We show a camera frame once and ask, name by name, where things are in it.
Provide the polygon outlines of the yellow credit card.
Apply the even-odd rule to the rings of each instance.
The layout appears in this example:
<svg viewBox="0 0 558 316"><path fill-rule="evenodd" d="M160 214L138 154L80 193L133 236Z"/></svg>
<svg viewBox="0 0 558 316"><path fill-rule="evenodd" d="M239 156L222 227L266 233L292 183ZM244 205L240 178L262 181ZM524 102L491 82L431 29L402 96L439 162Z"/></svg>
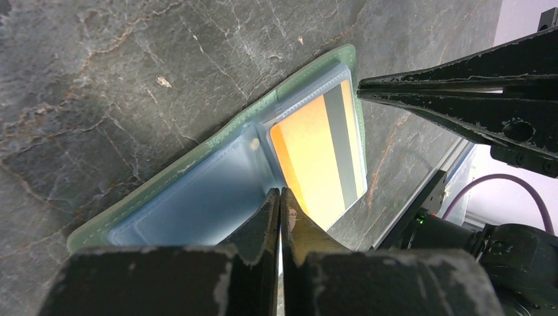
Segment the yellow credit card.
<svg viewBox="0 0 558 316"><path fill-rule="evenodd" d="M361 133L350 80L303 104L269 132L302 210L329 229L366 191Z"/></svg>

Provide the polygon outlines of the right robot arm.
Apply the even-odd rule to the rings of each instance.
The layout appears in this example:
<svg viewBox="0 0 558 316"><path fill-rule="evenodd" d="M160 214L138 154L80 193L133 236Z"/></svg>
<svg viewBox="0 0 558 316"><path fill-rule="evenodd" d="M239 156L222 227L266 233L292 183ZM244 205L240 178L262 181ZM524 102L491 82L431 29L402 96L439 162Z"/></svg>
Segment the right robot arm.
<svg viewBox="0 0 558 316"><path fill-rule="evenodd" d="M557 28L439 66L359 82L359 99L405 109L476 144L499 161L557 176ZM487 224L473 231L423 207L404 212L383 248L462 249L487 272L508 315L557 314L557 237L544 228Z"/></svg>

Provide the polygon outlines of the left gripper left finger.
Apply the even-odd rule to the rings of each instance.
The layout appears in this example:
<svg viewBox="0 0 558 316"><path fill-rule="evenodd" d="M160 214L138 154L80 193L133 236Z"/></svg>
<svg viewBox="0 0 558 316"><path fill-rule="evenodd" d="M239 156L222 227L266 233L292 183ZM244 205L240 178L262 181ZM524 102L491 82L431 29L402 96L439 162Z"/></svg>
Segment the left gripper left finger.
<svg viewBox="0 0 558 316"><path fill-rule="evenodd" d="M71 255L40 315L275 315L280 191L215 246L94 247Z"/></svg>

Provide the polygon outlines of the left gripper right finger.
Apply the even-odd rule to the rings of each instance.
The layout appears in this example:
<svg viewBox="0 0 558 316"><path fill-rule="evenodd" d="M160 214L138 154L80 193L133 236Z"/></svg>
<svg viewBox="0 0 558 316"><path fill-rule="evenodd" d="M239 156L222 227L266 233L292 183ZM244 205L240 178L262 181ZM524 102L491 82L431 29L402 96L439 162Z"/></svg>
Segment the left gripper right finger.
<svg viewBox="0 0 558 316"><path fill-rule="evenodd" d="M353 251L280 195L286 315L503 315L463 250Z"/></svg>

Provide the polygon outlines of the green card holder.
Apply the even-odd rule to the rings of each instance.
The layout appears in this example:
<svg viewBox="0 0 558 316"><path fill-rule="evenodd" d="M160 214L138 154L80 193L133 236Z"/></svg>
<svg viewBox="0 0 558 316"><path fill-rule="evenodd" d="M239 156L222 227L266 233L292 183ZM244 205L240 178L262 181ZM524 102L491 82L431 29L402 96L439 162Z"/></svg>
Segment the green card holder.
<svg viewBox="0 0 558 316"><path fill-rule="evenodd" d="M270 129L344 80L351 81L365 163L363 111L353 87L356 63L355 47L349 44L304 66L214 136L75 230L68 250L221 242L256 212L270 189L287 187Z"/></svg>

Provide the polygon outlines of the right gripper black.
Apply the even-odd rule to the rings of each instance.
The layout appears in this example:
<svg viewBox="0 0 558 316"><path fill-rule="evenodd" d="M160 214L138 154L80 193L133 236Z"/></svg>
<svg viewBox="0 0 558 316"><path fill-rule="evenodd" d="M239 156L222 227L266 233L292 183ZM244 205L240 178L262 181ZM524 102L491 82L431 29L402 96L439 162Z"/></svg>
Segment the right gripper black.
<svg viewBox="0 0 558 316"><path fill-rule="evenodd" d="M436 91L556 83L554 27L442 65L362 79L357 95L425 114L430 122L477 143L529 152L490 148L492 159L557 178L557 161L551 160L557 158L556 101L504 93Z"/></svg>

